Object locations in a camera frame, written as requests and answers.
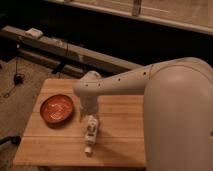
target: wooden tabletop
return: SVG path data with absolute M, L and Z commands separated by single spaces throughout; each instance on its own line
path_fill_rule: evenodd
M 37 98 L 15 165 L 144 167 L 142 96 L 99 97 L 100 131 L 92 157 L 84 153 L 87 118 L 80 119 L 73 79 L 47 79 Z M 66 94 L 75 104 L 74 117 L 51 128 L 39 110 L 42 102 L 55 94 Z

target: small object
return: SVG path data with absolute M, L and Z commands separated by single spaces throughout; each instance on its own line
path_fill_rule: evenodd
M 35 39 L 39 39 L 43 36 L 43 32 L 41 30 L 31 28 L 25 32 L 27 36 L 30 36 Z
M 58 94 L 43 102 L 40 114 L 47 123 L 59 123 L 69 118 L 73 109 L 72 99 L 69 96 Z
M 14 137 L 5 137 L 3 139 L 0 140 L 0 145 L 7 143 L 8 141 L 11 142 L 11 144 L 13 145 L 19 145 L 21 142 L 21 137 L 20 136 L 14 136 Z
M 142 0 L 134 0 L 133 8 L 132 8 L 132 16 L 137 17 L 140 14 L 141 4 L 142 4 Z
M 15 86 L 23 84 L 24 83 L 24 75 L 23 74 L 15 74 L 13 81 L 14 81 Z
M 86 155 L 89 157 L 92 155 L 92 147 L 90 145 L 85 147 L 85 151 Z
M 85 134 L 85 142 L 86 142 L 85 153 L 88 156 L 92 155 L 93 146 L 96 143 L 98 129 L 99 129 L 99 120 L 97 119 L 97 117 L 90 115 Z
M 12 89 L 10 89 L 10 91 L 9 91 L 9 92 L 4 93 L 4 94 L 3 94 L 3 97 L 4 97 L 4 98 L 8 98 L 8 97 L 10 97 L 10 95 L 11 95 L 12 91 L 15 89 L 15 87 L 16 87 L 16 86 L 13 86 L 13 88 L 12 88 Z

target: orange bowl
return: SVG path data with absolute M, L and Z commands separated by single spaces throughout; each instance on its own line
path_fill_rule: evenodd
M 59 123 L 69 118 L 74 110 L 74 104 L 69 96 L 58 94 L 45 100 L 40 108 L 40 114 L 47 123 Z

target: white object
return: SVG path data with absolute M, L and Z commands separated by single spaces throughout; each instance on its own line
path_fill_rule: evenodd
M 97 108 L 90 99 L 100 95 L 144 95 L 147 171 L 213 170 L 213 69 L 206 62 L 182 58 L 105 79 L 92 75 L 74 87 L 84 112 Z
M 31 29 L 27 30 L 25 32 L 25 34 L 27 36 L 30 36 L 31 38 L 34 38 L 34 39 L 39 39 L 43 36 L 43 32 L 41 30 L 38 30 L 38 29 L 35 29 L 35 28 L 31 28 Z
M 98 119 L 93 115 L 89 115 L 85 134 L 85 142 L 86 142 L 85 153 L 88 155 L 92 154 L 92 148 L 96 143 L 98 129 L 99 129 Z

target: black surface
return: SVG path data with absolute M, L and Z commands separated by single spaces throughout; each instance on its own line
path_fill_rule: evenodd
M 0 6 L 12 16 L 10 25 L 35 27 L 50 37 L 143 65 L 186 56 L 211 63 L 213 56 L 213 37 L 205 34 L 38 0 L 5 0 Z

